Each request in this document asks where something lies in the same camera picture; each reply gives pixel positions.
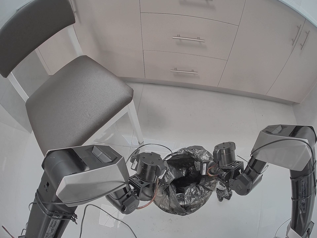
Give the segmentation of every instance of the drawer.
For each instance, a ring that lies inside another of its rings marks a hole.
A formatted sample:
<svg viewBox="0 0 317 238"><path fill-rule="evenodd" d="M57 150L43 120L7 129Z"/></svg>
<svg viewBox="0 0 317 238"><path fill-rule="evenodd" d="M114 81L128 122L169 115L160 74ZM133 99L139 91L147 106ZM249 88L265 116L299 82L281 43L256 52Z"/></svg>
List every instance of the drawer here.
<svg viewBox="0 0 317 238"><path fill-rule="evenodd" d="M144 50L145 78L217 86L225 60L188 54ZM187 74L171 70L197 72Z"/></svg>
<svg viewBox="0 0 317 238"><path fill-rule="evenodd" d="M239 25L245 0L140 0L141 12L169 13Z"/></svg>
<svg viewBox="0 0 317 238"><path fill-rule="evenodd" d="M171 14L141 13L144 50L168 51L227 60L238 27L224 22ZM192 38L192 40L173 37Z"/></svg>

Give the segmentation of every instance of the chair seat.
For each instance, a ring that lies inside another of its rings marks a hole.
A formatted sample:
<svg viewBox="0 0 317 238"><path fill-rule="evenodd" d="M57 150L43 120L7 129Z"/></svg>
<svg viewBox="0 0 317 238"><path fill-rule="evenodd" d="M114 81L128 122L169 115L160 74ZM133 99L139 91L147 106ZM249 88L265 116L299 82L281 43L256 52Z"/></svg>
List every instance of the chair seat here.
<svg viewBox="0 0 317 238"><path fill-rule="evenodd" d="M26 109L43 154L82 145L133 98L133 89L87 56L52 75L27 100Z"/></svg>

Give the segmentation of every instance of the tiled floor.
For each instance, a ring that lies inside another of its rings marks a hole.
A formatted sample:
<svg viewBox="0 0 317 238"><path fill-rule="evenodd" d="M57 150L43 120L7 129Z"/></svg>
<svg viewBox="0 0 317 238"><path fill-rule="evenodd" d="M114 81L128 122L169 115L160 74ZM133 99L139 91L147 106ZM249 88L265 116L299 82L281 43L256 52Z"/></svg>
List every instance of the tiled floor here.
<svg viewBox="0 0 317 238"><path fill-rule="evenodd" d="M153 84L129 83L134 89L145 143L161 143L172 149L202 145L212 151L224 141L234 141L236 153L248 158L261 129L269 124L295 124L292 106L224 93ZM39 185L43 156L33 134L0 124L1 191L0 221L18 236L28 219L28 203ZM129 117L124 115L98 140L127 157L138 143ZM144 149L165 155L164 148ZM233 194L230 201L218 202L215 194L197 212L175 216L154 204L125 215L138 238L142 237L236 237L272 238L277 228L290 217L289 171L270 165L262 182L248 196ZM109 205L105 198L93 202ZM81 221L84 206L77 208ZM317 211L313 221L317 221ZM99 224L100 211L88 208L82 237L133 237L124 225ZM278 232L285 235L287 224ZM70 223L63 237L78 238L80 226ZM0 237L7 237L0 230Z"/></svg>

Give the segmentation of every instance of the plastic trash bag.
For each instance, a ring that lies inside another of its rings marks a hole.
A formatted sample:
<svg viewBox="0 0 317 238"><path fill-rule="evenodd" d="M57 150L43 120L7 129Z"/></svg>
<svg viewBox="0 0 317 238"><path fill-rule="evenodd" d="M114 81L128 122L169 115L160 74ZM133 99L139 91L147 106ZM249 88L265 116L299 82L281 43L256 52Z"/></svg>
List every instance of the plastic trash bag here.
<svg viewBox="0 0 317 238"><path fill-rule="evenodd" d="M165 212L184 216L201 208L216 188L219 201L229 200L232 191L214 177L202 176L195 169L194 161L210 159L213 159L212 154L202 146L182 148L171 154L165 161L168 169L159 182L154 203Z"/></svg>

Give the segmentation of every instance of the chair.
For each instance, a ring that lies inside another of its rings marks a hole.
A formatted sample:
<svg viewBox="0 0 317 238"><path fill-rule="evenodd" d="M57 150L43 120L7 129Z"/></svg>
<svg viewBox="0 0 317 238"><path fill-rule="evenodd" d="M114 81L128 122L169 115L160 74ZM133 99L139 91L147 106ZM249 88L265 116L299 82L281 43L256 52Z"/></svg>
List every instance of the chair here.
<svg viewBox="0 0 317 238"><path fill-rule="evenodd" d="M42 153L90 144L125 113L129 114L137 140L142 143L133 89L83 55L74 23L69 0L33 0L0 29L0 74L10 80L26 101L30 124ZM12 70L65 27L78 57L28 97Z"/></svg>

